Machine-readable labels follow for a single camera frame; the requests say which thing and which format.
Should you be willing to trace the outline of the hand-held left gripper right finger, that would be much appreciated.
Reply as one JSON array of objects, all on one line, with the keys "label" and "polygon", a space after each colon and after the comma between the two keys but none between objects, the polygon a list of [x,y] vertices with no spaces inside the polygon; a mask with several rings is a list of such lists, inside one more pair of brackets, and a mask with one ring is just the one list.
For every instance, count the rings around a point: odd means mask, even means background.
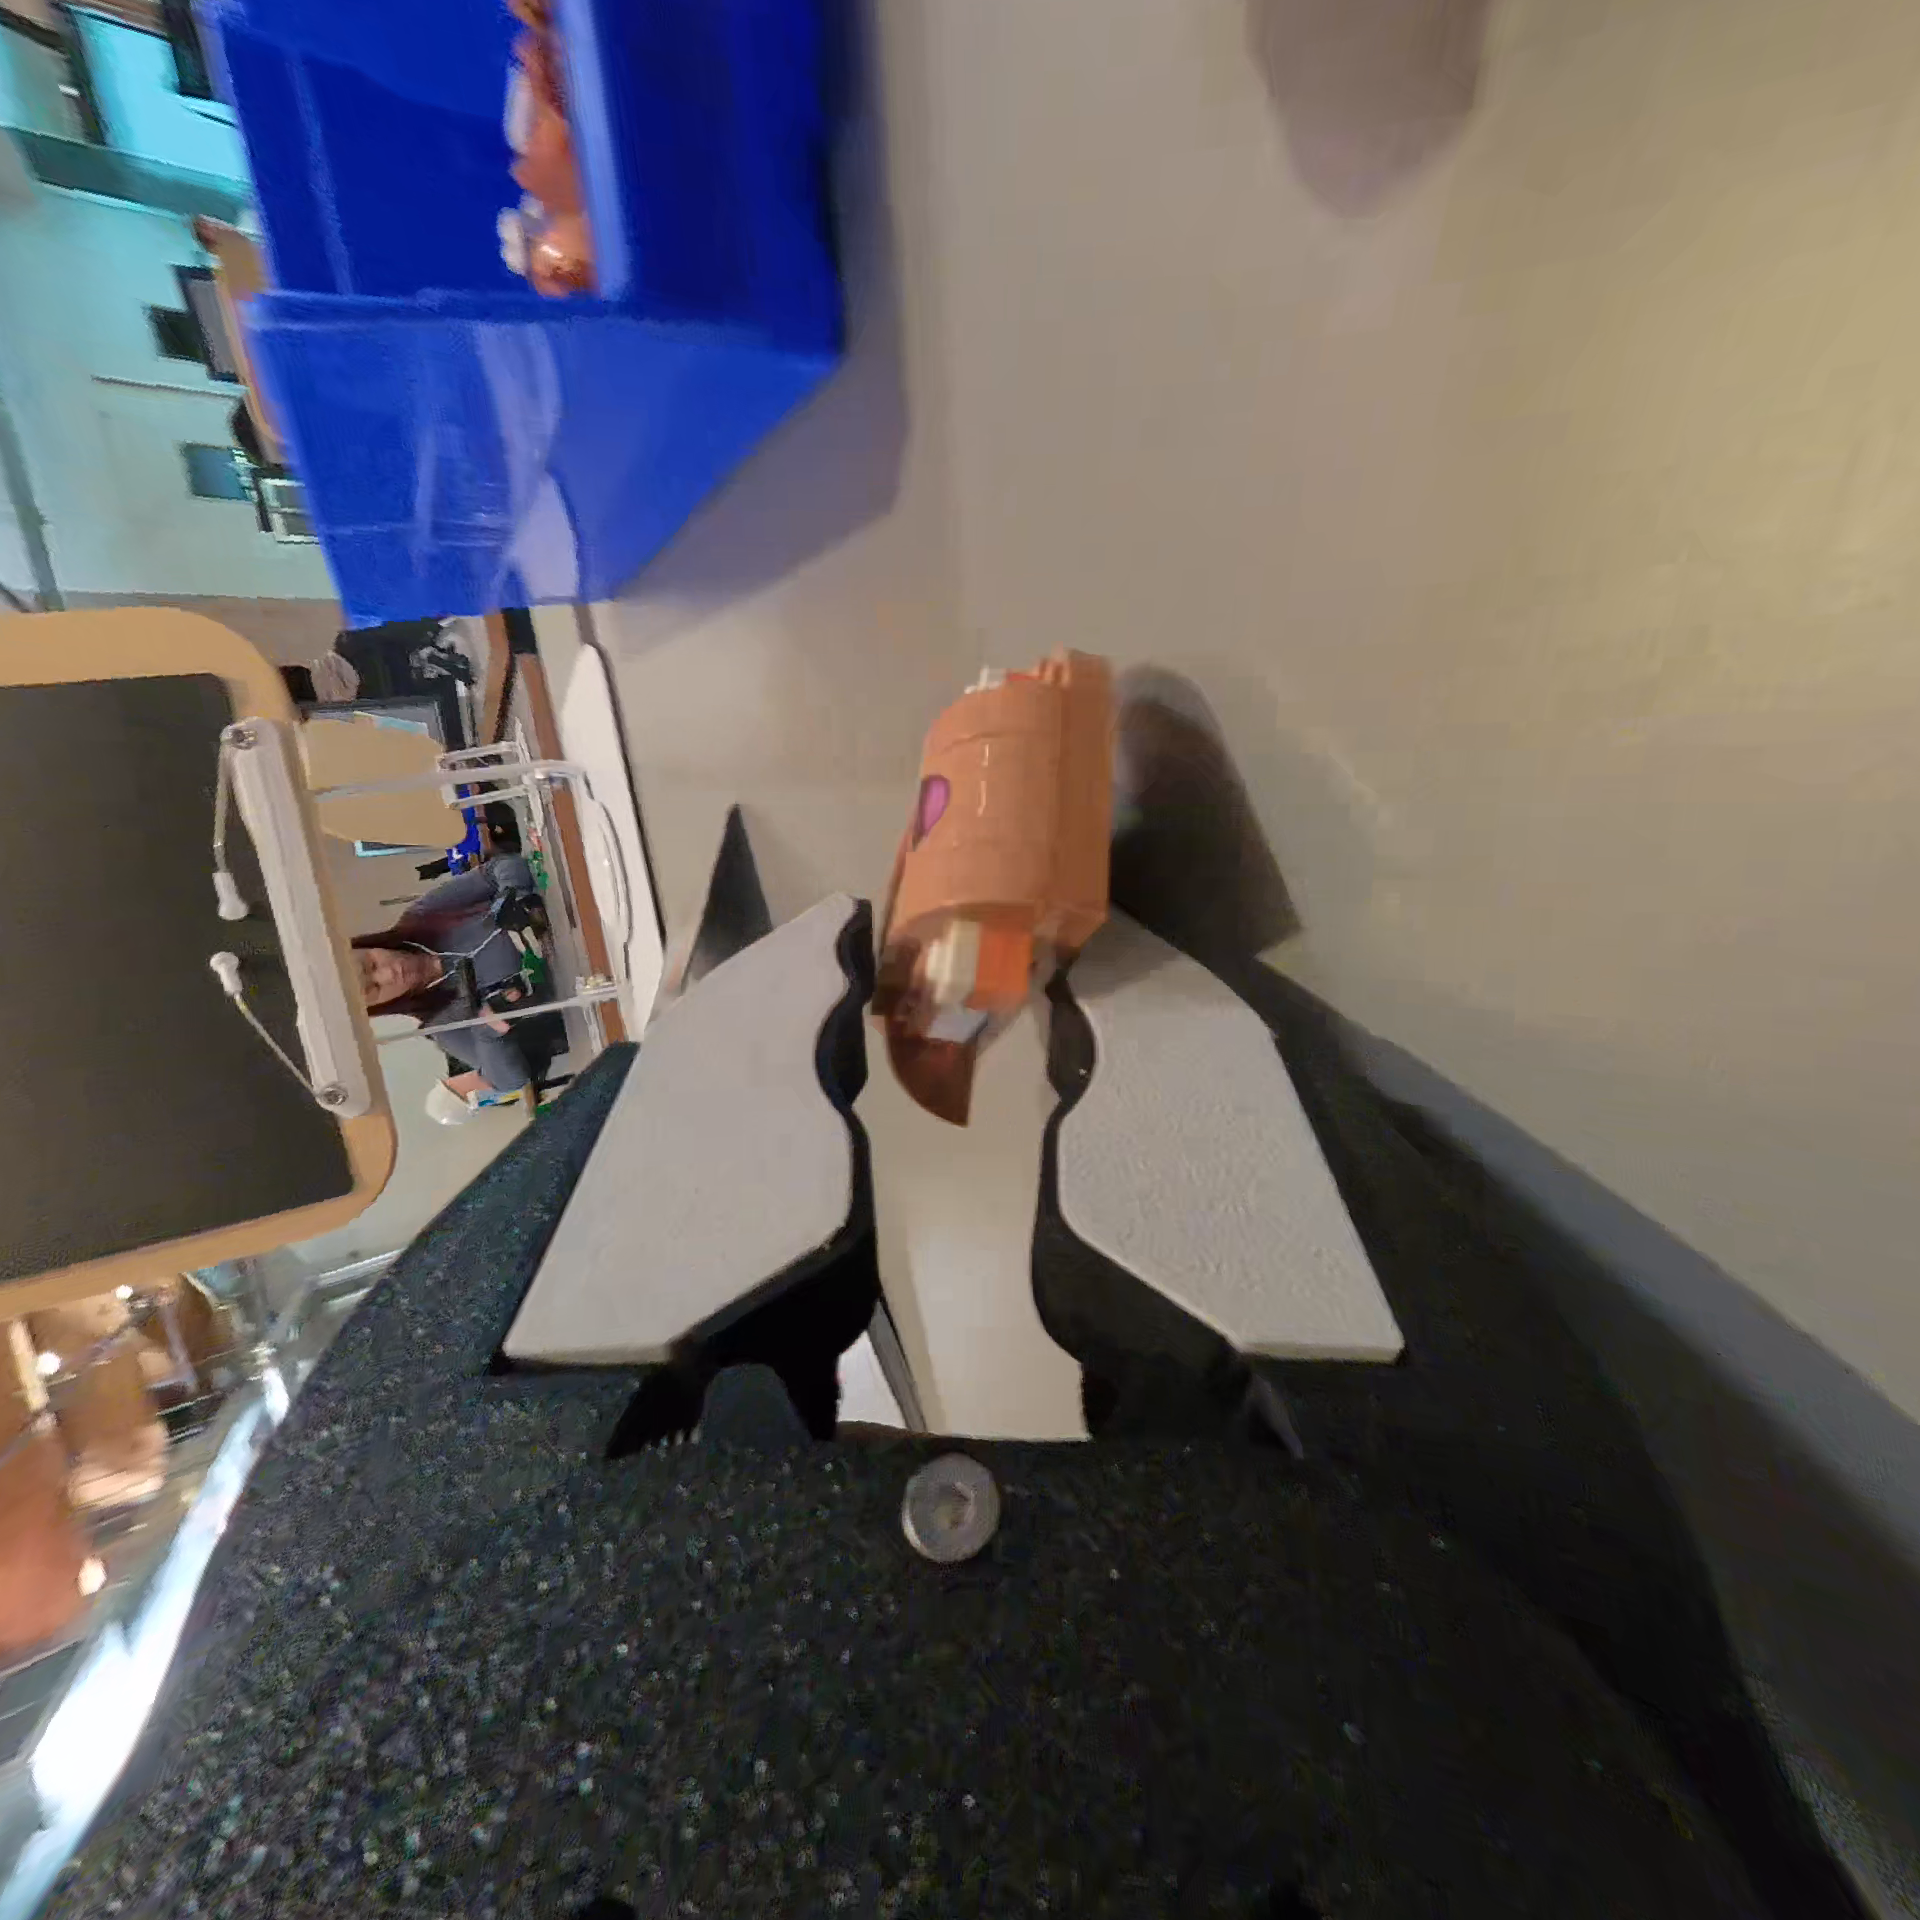
[{"label": "hand-held left gripper right finger", "polygon": [[1112,914],[1058,983],[1067,1234],[1240,1358],[1387,1363],[1406,1337],[1269,1026]]}]

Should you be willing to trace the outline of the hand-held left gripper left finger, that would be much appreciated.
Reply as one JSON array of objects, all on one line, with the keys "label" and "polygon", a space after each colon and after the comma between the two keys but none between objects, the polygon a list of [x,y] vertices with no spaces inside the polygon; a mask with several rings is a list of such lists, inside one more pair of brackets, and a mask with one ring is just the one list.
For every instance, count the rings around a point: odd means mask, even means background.
[{"label": "hand-held left gripper left finger", "polygon": [[663,1363],[873,1229],[873,906],[826,895],[647,1027],[501,1343],[537,1369]]}]

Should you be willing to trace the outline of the brown lego model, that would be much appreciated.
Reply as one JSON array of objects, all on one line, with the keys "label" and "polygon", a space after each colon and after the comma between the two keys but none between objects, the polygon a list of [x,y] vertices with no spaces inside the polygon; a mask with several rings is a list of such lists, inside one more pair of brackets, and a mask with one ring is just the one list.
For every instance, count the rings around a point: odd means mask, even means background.
[{"label": "brown lego model", "polygon": [[902,1093],[965,1127],[978,1053],[1111,910],[1103,655],[986,667],[929,725],[879,914],[873,1016]]}]

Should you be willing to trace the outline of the blue plastic bin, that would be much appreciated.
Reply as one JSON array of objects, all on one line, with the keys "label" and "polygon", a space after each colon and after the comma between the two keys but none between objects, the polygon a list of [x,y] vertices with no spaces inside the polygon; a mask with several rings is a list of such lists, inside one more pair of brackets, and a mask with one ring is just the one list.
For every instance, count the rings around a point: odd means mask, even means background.
[{"label": "blue plastic bin", "polygon": [[510,5],[197,5],[242,331],[354,625],[607,599],[838,368],[838,6],[552,5],[599,295],[501,261]]}]

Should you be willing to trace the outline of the pile of brown lego pieces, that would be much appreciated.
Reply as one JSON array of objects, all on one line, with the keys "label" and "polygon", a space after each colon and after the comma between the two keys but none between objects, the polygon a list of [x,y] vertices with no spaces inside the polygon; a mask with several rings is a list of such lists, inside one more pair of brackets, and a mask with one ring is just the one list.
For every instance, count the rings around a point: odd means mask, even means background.
[{"label": "pile of brown lego pieces", "polygon": [[503,264],[549,298],[595,297],[600,278],[573,147],[569,82],[552,5],[510,1],[511,63],[503,133],[513,200],[495,214]]}]

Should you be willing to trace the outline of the clear acrylic stand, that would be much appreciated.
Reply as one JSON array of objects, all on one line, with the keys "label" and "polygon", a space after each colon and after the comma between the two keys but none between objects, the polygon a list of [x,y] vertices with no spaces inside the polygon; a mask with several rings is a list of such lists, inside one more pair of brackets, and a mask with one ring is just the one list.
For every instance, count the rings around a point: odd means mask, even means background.
[{"label": "clear acrylic stand", "polygon": [[520,738],[441,757],[441,794],[461,835],[446,871],[517,850],[542,897],[535,928],[517,935],[537,953],[530,975],[549,984],[579,1040],[630,1035],[634,882],[616,819],[575,761],[538,758]]}]

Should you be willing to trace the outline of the white rounded board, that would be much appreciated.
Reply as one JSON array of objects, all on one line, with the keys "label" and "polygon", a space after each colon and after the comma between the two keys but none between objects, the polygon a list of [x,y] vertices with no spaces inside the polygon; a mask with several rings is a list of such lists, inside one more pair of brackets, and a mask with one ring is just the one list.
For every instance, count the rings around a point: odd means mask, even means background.
[{"label": "white rounded board", "polygon": [[625,1038],[642,1040],[664,983],[664,920],[616,695],[599,646],[586,642],[570,658],[558,714],[563,758],[583,770],[569,794],[579,815],[583,889],[591,895],[584,928],[606,950],[603,970],[616,983]]}]

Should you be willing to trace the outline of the brown-edged desk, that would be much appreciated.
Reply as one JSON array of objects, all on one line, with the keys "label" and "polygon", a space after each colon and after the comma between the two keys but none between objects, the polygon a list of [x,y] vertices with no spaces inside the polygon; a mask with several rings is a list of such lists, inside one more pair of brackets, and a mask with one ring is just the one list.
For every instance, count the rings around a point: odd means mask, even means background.
[{"label": "brown-edged desk", "polygon": [[[567,761],[560,745],[560,695],[570,658],[579,651],[573,611],[550,608],[544,617],[507,608],[479,617],[483,634],[483,691],[478,736],[483,745],[520,738],[538,758]],[[610,1045],[579,1040],[567,1019],[569,1061],[586,1061]]]}]

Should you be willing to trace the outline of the wood-framed black board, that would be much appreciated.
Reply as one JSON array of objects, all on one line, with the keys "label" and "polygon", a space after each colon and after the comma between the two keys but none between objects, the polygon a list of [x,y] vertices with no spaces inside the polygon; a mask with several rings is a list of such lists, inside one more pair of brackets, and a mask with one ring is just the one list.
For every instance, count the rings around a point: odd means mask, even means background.
[{"label": "wood-framed black board", "polygon": [[397,1129],[281,672],[6,611],[1,691],[5,1318],[357,1219]]}]

